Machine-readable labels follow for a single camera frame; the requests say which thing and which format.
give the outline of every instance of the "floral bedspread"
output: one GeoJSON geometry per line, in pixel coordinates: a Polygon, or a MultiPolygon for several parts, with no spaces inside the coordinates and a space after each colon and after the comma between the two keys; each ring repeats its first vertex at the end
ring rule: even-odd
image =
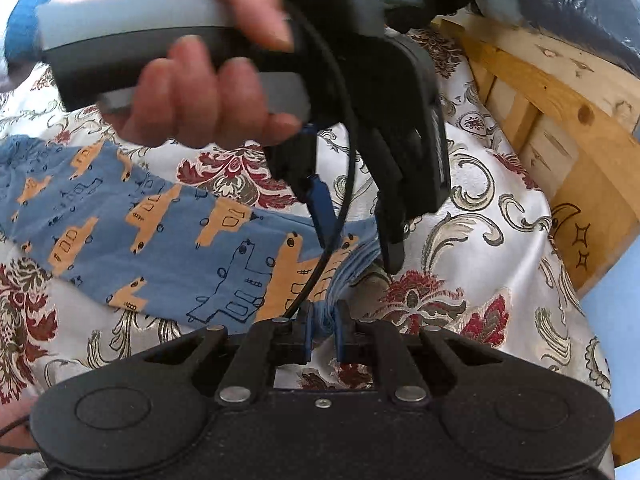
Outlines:
{"type": "MultiPolygon", "coordinates": [[[[434,60],[447,121],[452,193],[441,210],[408,226],[395,276],[373,264],[344,293],[353,317],[376,316],[401,332],[437,324],[610,393],[609,370],[549,235],[549,205],[478,99],[462,51],[431,30],[414,40],[434,60]]],[[[233,151],[121,141],[95,107],[62,109],[50,70],[37,66],[0,94],[0,136],[27,134],[67,146],[116,142],[154,174],[247,206],[307,215],[273,180],[254,143],[233,151]]],[[[319,173],[336,204],[348,152],[343,127],[319,135],[319,173]]],[[[350,219],[372,214],[376,187],[358,162],[350,219]]],[[[40,393],[73,375],[126,358],[186,331],[174,321],[98,304],[53,278],[8,240],[0,244],[0,400],[40,393]]],[[[306,367],[287,366],[279,386],[367,388],[369,371],[335,362],[331,342],[306,367]]]]}

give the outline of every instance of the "light blue floor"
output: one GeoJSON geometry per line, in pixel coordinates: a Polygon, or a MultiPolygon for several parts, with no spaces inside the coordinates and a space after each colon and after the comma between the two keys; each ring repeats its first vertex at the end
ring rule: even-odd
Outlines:
{"type": "MultiPolygon", "coordinates": [[[[616,418],[640,410],[640,238],[582,300],[611,370],[616,418]]],[[[616,469],[616,480],[640,480],[640,460],[616,469]]]]}

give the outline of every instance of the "hand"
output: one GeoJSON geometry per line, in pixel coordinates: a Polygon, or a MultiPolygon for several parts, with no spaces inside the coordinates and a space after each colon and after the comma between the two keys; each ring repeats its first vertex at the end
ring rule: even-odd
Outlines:
{"type": "MultiPolygon", "coordinates": [[[[226,0],[242,32],[271,50],[292,49],[281,0],[226,0]]],[[[192,148],[215,142],[225,149],[245,140],[277,144],[301,127],[289,114],[270,115],[255,67],[231,59],[216,74],[204,43],[178,40],[165,59],[142,71],[130,115],[105,114],[124,140],[159,146],[170,137],[192,148]]]]}

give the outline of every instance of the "black cable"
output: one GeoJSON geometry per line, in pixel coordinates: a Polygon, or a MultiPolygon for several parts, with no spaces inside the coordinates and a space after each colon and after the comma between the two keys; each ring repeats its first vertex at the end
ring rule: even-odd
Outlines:
{"type": "Polygon", "coordinates": [[[351,198],[353,196],[353,187],[356,179],[356,131],[357,131],[357,122],[356,122],[356,114],[351,108],[351,99],[349,97],[349,92],[347,90],[347,83],[344,80],[344,76],[340,70],[340,66],[338,65],[337,60],[334,57],[334,54],[331,52],[331,48],[327,44],[327,42],[322,38],[320,33],[316,30],[316,28],[309,22],[306,16],[298,10],[298,8],[292,5],[289,2],[285,2],[285,10],[289,13],[289,15],[295,20],[306,32],[309,38],[313,41],[315,46],[318,48],[322,60],[324,60],[329,72],[334,80],[335,91],[337,93],[338,99],[340,100],[340,107],[342,108],[342,118],[344,127],[347,129],[347,136],[349,140],[349,161],[347,166],[347,179],[345,183],[345,191],[344,197],[342,199],[342,205],[340,206],[340,211],[338,212],[337,222],[335,224],[334,232],[331,234],[329,239],[329,243],[325,245],[324,251],[320,255],[320,259],[316,264],[311,276],[306,280],[305,286],[295,297],[291,305],[289,305],[288,309],[283,314],[284,317],[293,317],[293,315],[298,311],[300,305],[303,301],[308,298],[309,294],[316,286],[316,283],[322,276],[324,272],[324,268],[326,264],[329,262],[329,258],[333,253],[333,248],[337,245],[340,236],[342,235],[342,229],[346,223],[347,213],[349,211],[349,206],[351,204],[351,198]]]}
{"type": "MultiPolygon", "coordinates": [[[[22,416],[17,420],[14,420],[11,424],[7,424],[2,430],[0,430],[0,438],[4,437],[11,430],[14,430],[18,426],[29,423],[29,415],[22,416]]],[[[12,447],[0,445],[0,453],[6,453],[8,455],[30,455],[31,453],[38,453],[39,449],[31,449],[28,447],[12,447]]]]}

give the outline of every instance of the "device handle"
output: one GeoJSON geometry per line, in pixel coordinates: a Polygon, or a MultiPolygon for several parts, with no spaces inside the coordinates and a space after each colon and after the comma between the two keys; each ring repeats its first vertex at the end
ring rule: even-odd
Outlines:
{"type": "Polygon", "coordinates": [[[125,107],[132,92],[122,91],[135,87],[145,65],[165,57],[178,38],[196,34],[215,67],[247,57],[260,72],[279,73],[262,75],[270,111],[308,120],[310,76],[304,73],[295,26],[296,53],[283,54],[249,42],[234,27],[228,5],[218,0],[84,0],[49,3],[36,12],[42,59],[52,68],[66,110],[94,104],[103,95],[114,108],[125,107]]]}

